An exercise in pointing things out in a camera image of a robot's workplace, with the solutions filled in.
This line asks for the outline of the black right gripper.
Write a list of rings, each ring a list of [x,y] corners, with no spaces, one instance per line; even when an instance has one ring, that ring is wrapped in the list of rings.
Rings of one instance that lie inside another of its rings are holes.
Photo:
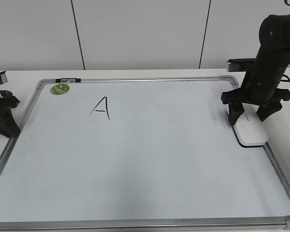
[[[230,125],[235,125],[244,113],[242,103],[259,105],[257,115],[261,121],[282,109],[280,101],[290,100],[290,91],[278,88],[286,68],[254,65],[252,70],[245,74],[239,88],[222,93],[222,103],[228,104]]]

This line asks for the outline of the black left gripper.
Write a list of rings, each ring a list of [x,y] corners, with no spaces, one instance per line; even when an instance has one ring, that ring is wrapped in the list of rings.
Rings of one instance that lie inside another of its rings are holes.
[[[0,90],[0,134],[5,137],[20,135],[20,128],[16,124],[11,111],[19,103],[19,99],[12,92]]]

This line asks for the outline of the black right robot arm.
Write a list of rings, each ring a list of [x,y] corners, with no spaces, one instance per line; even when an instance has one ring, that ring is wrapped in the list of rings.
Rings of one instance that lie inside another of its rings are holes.
[[[221,101],[228,105],[230,125],[244,113],[244,104],[258,106],[261,121],[282,109],[281,101],[290,100],[288,89],[278,88],[290,65],[290,14],[271,14],[259,29],[260,48],[255,58],[229,59],[231,72],[245,71],[239,88],[223,92]]]

